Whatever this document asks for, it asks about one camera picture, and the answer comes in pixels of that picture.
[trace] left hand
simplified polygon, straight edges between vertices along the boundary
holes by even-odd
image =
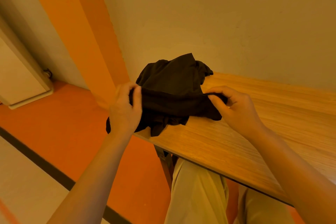
[[[134,88],[133,106],[129,103],[129,92]],[[129,140],[136,130],[142,114],[141,87],[128,82],[118,85],[115,91],[115,101],[110,106],[110,135]]]

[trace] forearm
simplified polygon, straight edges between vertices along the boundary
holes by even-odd
[[[307,224],[336,223],[336,185],[269,129],[248,139]]]
[[[108,135],[95,158],[58,207],[48,224],[92,224],[103,212],[128,139]]]

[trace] beige pants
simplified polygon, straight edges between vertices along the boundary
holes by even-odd
[[[294,224],[286,206],[241,186],[237,224]],[[225,179],[179,159],[176,163],[171,201],[165,224],[228,224],[229,190]]]

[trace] wood grain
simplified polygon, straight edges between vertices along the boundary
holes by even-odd
[[[336,184],[336,93],[221,73],[202,90],[220,85],[248,93],[264,124]],[[148,129],[135,135],[290,204],[257,150],[223,120],[190,117],[158,137]]]

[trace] orange pillar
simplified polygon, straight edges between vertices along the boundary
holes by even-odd
[[[107,108],[129,77],[104,0],[40,0],[87,86]]]

